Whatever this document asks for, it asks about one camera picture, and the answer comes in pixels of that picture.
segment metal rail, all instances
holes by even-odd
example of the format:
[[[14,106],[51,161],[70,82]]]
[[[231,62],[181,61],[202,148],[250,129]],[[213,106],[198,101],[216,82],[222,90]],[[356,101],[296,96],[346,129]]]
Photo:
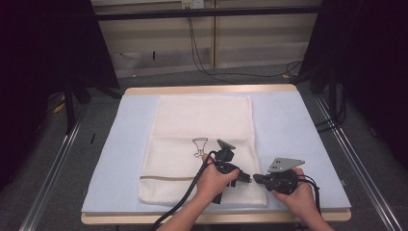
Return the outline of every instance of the metal rail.
[[[64,165],[64,161],[69,153],[72,144],[75,141],[76,135],[78,134],[86,107],[87,105],[82,107],[82,110],[79,111],[78,120],[73,129],[69,134],[65,135],[63,144],[60,147],[54,164],[51,166],[51,169],[48,172],[47,177],[45,178],[45,181],[37,195],[36,200],[34,201],[33,205],[30,208],[30,211],[21,224],[19,229],[20,231],[36,230],[42,213],[44,212],[47,202],[51,196],[54,185],[57,182],[60,171]]]
[[[295,14],[295,13],[321,13],[321,6],[305,7],[268,7],[268,8],[229,8],[229,9],[191,9],[191,10],[167,10],[151,12],[127,12],[127,13],[96,13],[84,15],[85,17],[106,20],[128,20],[149,18],[174,18],[174,17],[206,17],[206,16],[239,16],[239,15],[262,15],[262,14]]]
[[[364,190],[369,196],[371,203],[377,211],[378,215],[383,220],[385,226],[387,227],[387,230],[402,231],[403,229],[396,219],[396,216],[390,204],[384,198],[380,190],[378,190],[378,188],[376,187],[374,181],[371,179],[369,173],[358,157],[357,152],[351,145],[343,129],[340,126],[336,126],[336,124],[334,124],[330,119],[331,115],[329,113],[329,107],[326,101],[321,96],[318,96],[316,99],[324,117],[329,121],[328,123],[332,128],[333,134],[336,136],[336,139],[342,147],[345,156],[353,167],[358,179],[360,180],[360,183],[363,185]]]

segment cable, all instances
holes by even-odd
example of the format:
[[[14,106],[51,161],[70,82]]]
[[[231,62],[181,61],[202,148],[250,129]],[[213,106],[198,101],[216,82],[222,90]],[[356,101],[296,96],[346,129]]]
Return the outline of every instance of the cable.
[[[305,182],[313,186],[313,190],[315,191],[315,203],[316,203],[316,208],[318,209],[318,212],[321,214],[320,210],[320,195],[319,195],[319,187],[316,185],[316,182],[309,176],[303,175],[311,180],[306,180],[306,179],[298,179],[297,182]]]
[[[198,54],[197,44],[195,42],[194,29],[192,27],[191,18],[188,17],[188,20],[189,20],[190,37],[191,37],[191,52],[192,52],[192,59],[194,61],[194,65],[201,73],[208,75],[212,79],[216,79],[216,80],[228,83],[228,84],[236,85],[235,83],[232,83],[232,82],[229,82],[229,81],[226,81],[226,80],[222,80],[222,79],[218,79],[218,78],[215,78],[214,76],[217,76],[217,75],[241,75],[241,76],[253,76],[253,77],[260,77],[260,78],[271,78],[271,77],[282,76],[282,75],[287,74],[287,73],[290,74],[291,70],[295,69],[298,65],[302,64],[302,61],[290,62],[290,63],[288,63],[286,65],[286,71],[285,72],[282,72],[282,73],[279,73],[279,74],[273,74],[273,75],[259,75],[259,74],[234,73],[234,72],[210,73],[210,72],[208,72],[208,70],[206,70],[204,68],[204,66],[203,66],[203,64],[201,62],[200,56]],[[198,61],[200,63],[201,69],[198,67],[198,64],[196,63],[194,50],[195,50],[195,53],[197,55]],[[294,65],[293,67],[289,68],[289,65],[294,64],[294,63],[297,63],[297,64]]]
[[[311,68],[310,70],[308,70],[308,71],[302,73],[301,75],[298,75],[296,78],[293,78],[293,79],[290,81],[290,84],[297,85],[297,84],[300,83],[300,82],[306,81],[306,80],[310,79],[311,76],[314,76],[314,75],[316,75],[317,73],[319,73],[323,68],[324,68],[324,63],[316,64],[316,65],[315,65],[313,68]]]
[[[211,151],[207,158],[205,159],[205,161],[203,162],[203,164],[201,165],[200,170],[197,172],[197,174],[195,175],[194,179],[192,180],[189,188],[187,189],[186,193],[184,194],[184,196],[181,198],[181,200],[172,208],[170,209],[167,213],[165,213],[163,216],[159,217],[156,222],[154,222],[153,226],[150,228],[150,231],[155,231],[159,224],[165,220],[166,218],[168,218],[169,216],[171,216],[172,214],[174,214],[174,212],[176,212],[183,204],[184,202],[186,202],[187,198],[189,198],[192,190],[194,189],[195,184],[197,183],[198,179],[200,178],[201,174],[203,173],[203,171],[205,170],[205,168],[207,166],[209,166],[210,164],[208,164],[208,160],[210,160],[210,157],[212,154],[215,154],[215,151]]]
[[[318,133],[329,131],[329,130],[331,130],[333,128],[336,128],[336,127],[342,125],[343,122],[345,121],[346,116],[347,116],[347,109],[346,109],[346,105],[345,105],[345,91],[344,91],[344,88],[342,87],[342,101],[340,103],[339,112],[337,113],[338,121],[335,121],[333,118],[330,117],[330,118],[326,119],[323,122],[316,123],[315,124],[316,127],[319,127],[319,126],[324,125],[326,123],[333,123],[333,124],[330,124],[329,127],[319,129]]]
[[[236,83],[229,82],[229,81],[222,80],[222,79],[218,79],[218,78],[214,77],[212,74],[208,73],[207,70],[204,68],[204,66],[203,66],[203,64],[202,64],[202,62],[201,62],[200,55],[198,54],[197,43],[195,42],[194,29],[193,29],[193,27],[192,27],[191,18],[188,17],[188,20],[189,20],[189,27],[190,27],[190,40],[191,40],[192,60],[194,61],[195,67],[196,67],[201,73],[207,75],[208,77],[210,77],[210,78],[212,78],[212,79],[215,79],[215,80],[218,80],[218,81],[227,83],[227,84],[236,85]],[[200,69],[200,68],[198,67],[197,62],[195,61],[194,47],[195,47],[195,53],[197,54],[197,58],[198,58],[198,60],[199,60],[199,63],[200,63],[200,65],[201,65],[201,68],[202,68],[202,69]]]

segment wooden table edge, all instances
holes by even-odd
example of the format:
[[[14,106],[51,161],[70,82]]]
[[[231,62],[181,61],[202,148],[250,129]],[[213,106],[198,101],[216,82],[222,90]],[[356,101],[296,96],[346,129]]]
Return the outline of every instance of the wooden table edge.
[[[84,224],[152,224],[161,215],[135,214],[93,214],[82,213]],[[351,219],[350,209],[327,210],[322,212],[327,221],[342,222]],[[231,214],[203,214],[196,224],[234,224],[234,223],[292,223],[300,219],[290,212],[242,212]]]
[[[124,95],[172,94],[172,93],[262,92],[262,91],[283,91],[283,90],[297,90],[297,88],[296,86],[290,85],[290,84],[129,88],[125,91]]]

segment white towel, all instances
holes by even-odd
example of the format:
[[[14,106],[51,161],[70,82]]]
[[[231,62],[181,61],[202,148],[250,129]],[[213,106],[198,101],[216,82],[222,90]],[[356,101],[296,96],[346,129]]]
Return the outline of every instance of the white towel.
[[[250,175],[260,173],[254,134],[249,97],[162,96],[144,157],[140,200],[174,205],[182,198],[202,164],[196,138],[208,139],[205,153],[220,150],[218,138],[231,143],[236,146],[231,163]],[[265,187],[237,182],[225,189],[221,204],[265,206]]]

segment printed design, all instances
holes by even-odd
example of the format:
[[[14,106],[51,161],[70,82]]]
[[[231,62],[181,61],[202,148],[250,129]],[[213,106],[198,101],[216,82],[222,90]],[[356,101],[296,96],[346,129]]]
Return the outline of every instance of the printed design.
[[[192,140],[197,146],[197,153],[194,154],[196,158],[199,158],[200,156],[204,155],[204,146],[208,141],[208,138],[196,138]]]

